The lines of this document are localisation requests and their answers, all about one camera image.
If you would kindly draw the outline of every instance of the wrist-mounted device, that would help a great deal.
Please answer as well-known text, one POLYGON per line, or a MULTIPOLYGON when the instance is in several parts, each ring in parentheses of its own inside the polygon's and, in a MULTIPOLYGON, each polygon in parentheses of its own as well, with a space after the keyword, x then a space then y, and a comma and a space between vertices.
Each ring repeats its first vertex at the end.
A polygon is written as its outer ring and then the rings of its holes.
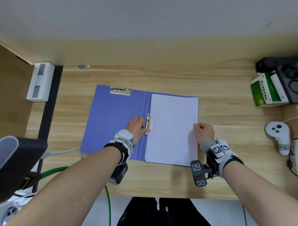
POLYGON ((219 138, 212 142, 206 155, 206 164, 202 164, 199 160, 194 160, 190 163, 193 180, 198 187, 206 186, 207 179, 213 179, 214 177, 223 178, 223 169, 228 163, 238 161, 244 164, 238 158, 238 155, 230 150, 226 141, 219 138))
POLYGON ((109 143, 104 146, 104 148, 109 146, 116 147, 121 153, 121 160, 109 179, 109 182, 112 184, 120 184, 128 170, 126 162, 133 153, 133 148, 135 146, 133 137, 134 135, 131 132, 127 129, 123 129, 116 133, 114 137, 115 139, 109 141, 109 143))

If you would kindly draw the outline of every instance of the human arm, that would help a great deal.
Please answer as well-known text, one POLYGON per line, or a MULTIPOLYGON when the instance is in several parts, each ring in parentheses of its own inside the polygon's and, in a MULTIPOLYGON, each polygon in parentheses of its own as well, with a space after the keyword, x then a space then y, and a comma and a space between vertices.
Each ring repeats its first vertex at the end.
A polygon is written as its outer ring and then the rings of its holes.
MULTIPOLYGON (((127 125, 135 143, 148 132, 140 130, 144 125, 142 117, 127 125)), ((82 225, 120 160, 117 148, 105 147, 76 162, 47 183, 7 225, 82 225)))
MULTIPOLYGON (((198 143, 206 151, 206 144, 214 140, 212 126, 198 123, 194 124, 194 130, 198 143)), ((257 224, 297 224, 298 201, 240 162, 225 165, 223 178, 257 224)))

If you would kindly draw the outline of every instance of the sheet of paper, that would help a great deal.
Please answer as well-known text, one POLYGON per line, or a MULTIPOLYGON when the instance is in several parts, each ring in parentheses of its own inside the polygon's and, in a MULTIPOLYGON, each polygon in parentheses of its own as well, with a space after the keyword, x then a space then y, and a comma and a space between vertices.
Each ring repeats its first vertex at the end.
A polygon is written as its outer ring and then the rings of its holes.
POLYGON ((197 97, 153 94, 145 161, 190 166, 198 159, 198 145, 193 124, 198 121, 197 97))

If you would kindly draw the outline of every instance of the person's right arm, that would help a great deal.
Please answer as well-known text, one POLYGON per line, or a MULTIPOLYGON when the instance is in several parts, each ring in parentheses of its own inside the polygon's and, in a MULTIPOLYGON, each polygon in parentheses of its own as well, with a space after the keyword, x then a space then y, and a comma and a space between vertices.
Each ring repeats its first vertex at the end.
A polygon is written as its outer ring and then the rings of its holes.
MULTIPOLYGON (((214 130, 205 123, 194 124, 200 146, 214 140, 214 130)), ((237 161, 228 163, 223 177, 258 225, 297 225, 298 201, 237 161)))

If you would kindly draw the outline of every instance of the wooden table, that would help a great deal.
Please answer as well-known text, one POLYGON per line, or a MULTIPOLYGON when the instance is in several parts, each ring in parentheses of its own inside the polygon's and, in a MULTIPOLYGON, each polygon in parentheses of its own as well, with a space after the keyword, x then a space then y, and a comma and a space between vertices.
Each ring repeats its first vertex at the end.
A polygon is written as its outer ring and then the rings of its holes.
MULTIPOLYGON (((95 66, 64 67, 48 144, 51 150, 80 147, 97 84, 199 97, 198 121, 213 125, 246 166, 298 197, 297 179, 286 167, 286 157, 264 132, 271 121, 283 120, 280 107, 256 108, 250 81, 256 77, 249 61, 208 66, 95 66)), ((26 137, 36 138, 44 103, 34 103, 26 137)), ((199 150, 199 159, 205 157, 199 150)), ((78 161, 72 152, 44 160, 42 171, 78 161)), ((130 160, 120 185, 108 183, 111 195, 237 199, 221 178, 196 187, 190 168, 130 160)), ((39 183, 39 189, 49 179, 39 183)))

